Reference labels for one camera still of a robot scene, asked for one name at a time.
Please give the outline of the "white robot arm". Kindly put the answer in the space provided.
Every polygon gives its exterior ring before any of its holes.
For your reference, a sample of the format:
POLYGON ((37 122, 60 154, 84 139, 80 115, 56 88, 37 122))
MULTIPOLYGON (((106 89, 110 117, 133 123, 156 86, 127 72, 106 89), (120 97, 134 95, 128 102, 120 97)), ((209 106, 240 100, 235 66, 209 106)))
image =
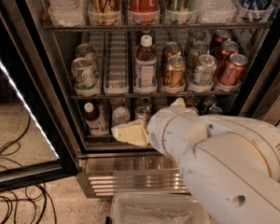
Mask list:
POLYGON ((272 124, 200 116, 174 103, 112 135, 176 161, 189 193, 219 224, 280 224, 280 131, 272 124))

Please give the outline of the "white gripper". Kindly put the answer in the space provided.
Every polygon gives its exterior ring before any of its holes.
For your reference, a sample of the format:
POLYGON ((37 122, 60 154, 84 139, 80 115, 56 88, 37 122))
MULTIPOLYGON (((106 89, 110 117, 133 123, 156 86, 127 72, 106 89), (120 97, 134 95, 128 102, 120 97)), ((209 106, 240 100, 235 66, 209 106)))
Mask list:
POLYGON ((147 126, 137 119, 113 127, 112 135, 117 141, 134 146, 146 147, 150 143, 164 156, 178 160, 187 149, 207 137, 207 122, 185 106, 184 99, 178 97, 170 107, 153 115, 147 126))

